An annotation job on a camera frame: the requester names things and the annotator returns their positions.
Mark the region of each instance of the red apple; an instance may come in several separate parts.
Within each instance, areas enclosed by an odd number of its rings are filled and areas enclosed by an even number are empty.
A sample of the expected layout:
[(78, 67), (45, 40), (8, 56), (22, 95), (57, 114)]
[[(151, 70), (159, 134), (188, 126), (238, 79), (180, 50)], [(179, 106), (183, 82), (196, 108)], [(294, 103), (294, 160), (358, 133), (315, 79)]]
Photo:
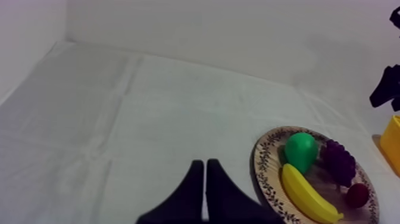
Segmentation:
[(364, 206), (369, 198), (370, 191), (367, 186), (356, 183), (349, 188), (345, 200), (348, 206), (356, 209)]

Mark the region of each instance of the white wall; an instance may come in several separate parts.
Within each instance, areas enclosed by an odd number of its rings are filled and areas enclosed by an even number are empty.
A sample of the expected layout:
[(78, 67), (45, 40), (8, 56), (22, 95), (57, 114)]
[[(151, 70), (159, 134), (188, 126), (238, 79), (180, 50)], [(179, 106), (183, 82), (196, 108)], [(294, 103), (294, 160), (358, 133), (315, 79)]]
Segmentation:
[(0, 1), (0, 99), (65, 35), (65, 0)]
[(76, 41), (366, 100), (384, 67), (400, 63), (400, 57), (388, 57), (400, 53), (400, 32), (388, 19), (398, 5), (395, 0), (70, 0), (67, 30)]

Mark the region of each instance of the green fruit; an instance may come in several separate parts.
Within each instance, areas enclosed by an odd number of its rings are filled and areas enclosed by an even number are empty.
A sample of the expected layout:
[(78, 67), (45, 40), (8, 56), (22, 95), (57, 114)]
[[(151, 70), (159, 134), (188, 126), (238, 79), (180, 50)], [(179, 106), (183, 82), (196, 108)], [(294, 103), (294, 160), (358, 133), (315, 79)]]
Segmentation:
[(304, 174), (315, 162), (318, 146), (307, 133), (296, 133), (286, 143), (285, 154), (288, 162)]

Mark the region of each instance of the leaf pattern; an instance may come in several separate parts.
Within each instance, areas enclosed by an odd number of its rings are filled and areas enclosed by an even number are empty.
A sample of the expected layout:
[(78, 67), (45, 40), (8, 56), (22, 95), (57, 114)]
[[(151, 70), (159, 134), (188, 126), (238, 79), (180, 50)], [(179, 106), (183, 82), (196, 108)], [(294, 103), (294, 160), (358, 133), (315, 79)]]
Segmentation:
[[(292, 129), (290, 127), (279, 127), (277, 129), (274, 129), (270, 135), (266, 136), (265, 141), (260, 143), (257, 147), (260, 150), (260, 153), (258, 154), (259, 155), (258, 162), (256, 163), (258, 170), (261, 171), (256, 175), (259, 186), (261, 187), (261, 190), (264, 193), (265, 198), (267, 199), (269, 204), (272, 207), (274, 207), (275, 211), (282, 217), (282, 219), (286, 223), (292, 223), (292, 224), (300, 224), (302, 222), (298, 217), (295, 216), (295, 214), (289, 213), (288, 211), (285, 210), (284, 202), (280, 201), (279, 198), (276, 197), (276, 191), (268, 183), (268, 177), (265, 176), (264, 174), (267, 173), (267, 170), (269, 168), (268, 162), (269, 159), (271, 159), (270, 147), (274, 147), (274, 144), (276, 142), (279, 142), (282, 138), (287, 138), (288, 136), (291, 136), (298, 132), (308, 133), (312, 135), (319, 142), (326, 142), (328, 140), (328, 138), (326, 138), (325, 136), (305, 128)], [(357, 166), (357, 170), (359, 176), (361, 177), (362, 183), (368, 187), (371, 194), (370, 205), (368, 207), (369, 212), (371, 214), (369, 223), (378, 224), (379, 222), (378, 204), (374, 200), (374, 198), (376, 197), (375, 192), (372, 190), (372, 187), (369, 184), (369, 180), (365, 176), (362, 168)]]

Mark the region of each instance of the white tablecloth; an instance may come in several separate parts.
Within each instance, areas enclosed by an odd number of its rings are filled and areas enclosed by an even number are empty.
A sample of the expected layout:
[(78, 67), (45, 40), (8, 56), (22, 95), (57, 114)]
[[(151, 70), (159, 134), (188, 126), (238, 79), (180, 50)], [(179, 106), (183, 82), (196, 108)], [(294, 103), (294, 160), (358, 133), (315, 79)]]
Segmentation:
[(257, 200), (253, 146), (293, 125), (343, 144), (377, 191), (380, 223), (398, 223), (400, 180), (372, 140), (389, 118), (244, 74), (75, 46), (45, 60), (0, 107), (0, 222), (134, 223), (193, 159), (219, 159)]

